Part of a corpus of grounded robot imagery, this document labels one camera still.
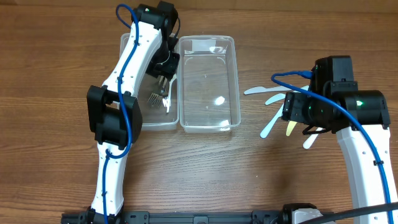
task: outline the brown wood surface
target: brown wood surface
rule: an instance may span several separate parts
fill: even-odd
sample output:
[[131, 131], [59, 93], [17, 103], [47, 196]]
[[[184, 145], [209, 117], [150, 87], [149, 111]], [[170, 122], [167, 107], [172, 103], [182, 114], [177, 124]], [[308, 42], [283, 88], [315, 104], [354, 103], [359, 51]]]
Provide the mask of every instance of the brown wood surface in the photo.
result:
[[[23, 6], [109, 6], [128, 3], [132, 6], [156, 6], [158, 0], [0, 0]], [[314, 12], [398, 12], [396, 0], [168, 0], [179, 9], [252, 9]]]
[[[329, 55], [351, 55], [360, 89], [385, 94], [397, 176], [397, 14], [178, 12], [181, 36], [234, 38], [242, 123], [230, 133], [142, 133], [126, 167], [127, 210], [243, 212], [291, 202], [351, 208], [336, 136], [321, 135], [306, 151], [303, 126], [286, 137], [287, 123], [278, 121], [261, 139], [281, 102], [264, 106], [272, 93], [243, 96], [274, 86], [275, 72], [309, 69]], [[0, 21], [0, 223], [59, 223], [61, 213], [84, 210], [94, 197], [98, 152], [85, 97], [116, 65], [127, 29], [113, 7], [1, 6]]]

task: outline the wooden tabletop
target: wooden tabletop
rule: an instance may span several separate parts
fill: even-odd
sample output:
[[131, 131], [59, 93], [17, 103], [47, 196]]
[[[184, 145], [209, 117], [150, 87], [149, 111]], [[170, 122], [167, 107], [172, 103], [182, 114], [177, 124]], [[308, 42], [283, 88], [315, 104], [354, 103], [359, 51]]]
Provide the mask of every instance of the wooden tabletop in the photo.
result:
[[[274, 93], [243, 95], [254, 86], [275, 86], [275, 72], [308, 70], [329, 55], [352, 56], [359, 88], [386, 96], [397, 183], [397, 14], [178, 13], [180, 36], [233, 37], [242, 122], [229, 133], [187, 134], [180, 125], [141, 133], [127, 160], [126, 210], [248, 212], [292, 202], [352, 208], [336, 136], [322, 134], [304, 150], [304, 125], [287, 137], [287, 123], [278, 121], [261, 139], [282, 102], [264, 106]], [[113, 7], [0, 6], [0, 21], [0, 223], [59, 223], [61, 213], [85, 210], [93, 200], [98, 151], [86, 93], [114, 68], [128, 30]]]

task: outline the plastic bin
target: plastic bin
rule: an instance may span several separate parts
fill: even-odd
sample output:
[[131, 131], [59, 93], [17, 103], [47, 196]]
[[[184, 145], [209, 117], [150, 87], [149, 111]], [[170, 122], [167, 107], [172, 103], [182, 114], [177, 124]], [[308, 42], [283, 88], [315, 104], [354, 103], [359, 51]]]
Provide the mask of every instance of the plastic bin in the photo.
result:
[[[129, 34], [121, 37], [120, 55]], [[232, 37], [198, 35], [181, 37], [180, 63], [172, 86], [172, 105], [150, 107], [147, 100], [157, 80], [145, 75], [139, 92], [142, 130], [160, 131], [181, 126], [188, 133], [229, 131], [241, 122], [238, 69]]]

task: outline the white knife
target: white knife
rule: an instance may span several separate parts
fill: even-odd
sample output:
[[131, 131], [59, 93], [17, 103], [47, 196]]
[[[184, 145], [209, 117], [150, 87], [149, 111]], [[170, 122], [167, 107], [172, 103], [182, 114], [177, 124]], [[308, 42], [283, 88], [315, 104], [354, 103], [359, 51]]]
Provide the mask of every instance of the white knife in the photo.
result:
[[278, 113], [275, 114], [274, 118], [267, 124], [267, 126], [261, 131], [260, 137], [266, 138], [271, 131], [272, 127], [274, 126], [275, 122], [282, 116], [282, 111], [284, 109], [284, 105], [280, 107]]
[[303, 144], [303, 148], [304, 149], [309, 149], [311, 148], [313, 142], [316, 140], [316, 138], [318, 137], [318, 134], [311, 134], [310, 137], [308, 137], [307, 140], [305, 140], [304, 144]]
[[272, 87], [272, 88], [265, 88], [262, 86], [257, 86], [257, 87], [253, 87], [253, 88], [246, 90], [243, 94], [249, 95], [249, 94], [255, 94], [255, 93], [267, 93], [270, 91], [289, 91], [289, 90], [290, 90], [290, 88], [286, 88], [284, 86], [277, 86], [277, 87]]
[[[303, 90], [308, 90], [308, 88], [309, 88], [309, 86], [303, 86], [303, 87], [301, 87], [301, 89], [303, 89]], [[268, 106], [268, 105], [270, 105], [271, 103], [275, 103], [276, 101], [283, 100], [285, 97], [286, 97], [286, 94], [285, 94], [285, 93], [278, 93], [278, 94], [276, 94], [275, 96], [269, 98], [269, 99], [266, 101], [266, 105]]]

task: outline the wooden table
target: wooden table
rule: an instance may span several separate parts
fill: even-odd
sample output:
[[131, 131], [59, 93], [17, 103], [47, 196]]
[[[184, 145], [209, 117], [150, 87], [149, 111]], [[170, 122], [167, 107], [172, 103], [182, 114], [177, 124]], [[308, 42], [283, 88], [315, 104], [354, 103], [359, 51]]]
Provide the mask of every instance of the wooden table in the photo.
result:
[[[306, 151], [304, 126], [286, 137], [287, 123], [278, 121], [261, 139], [281, 102], [264, 106], [272, 93], [243, 95], [274, 86], [275, 72], [310, 69], [329, 55], [351, 55], [360, 89], [385, 94], [398, 174], [397, 14], [178, 12], [181, 36], [234, 38], [242, 123], [221, 134], [187, 134], [181, 127], [142, 133], [127, 162], [127, 210], [248, 212], [292, 202], [351, 208], [336, 136], [321, 135]], [[113, 7], [0, 6], [0, 21], [0, 223], [59, 223], [61, 213], [84, 210], [94, 197], [98, 152], [86, 92], [108, 77], [128, 30]]]

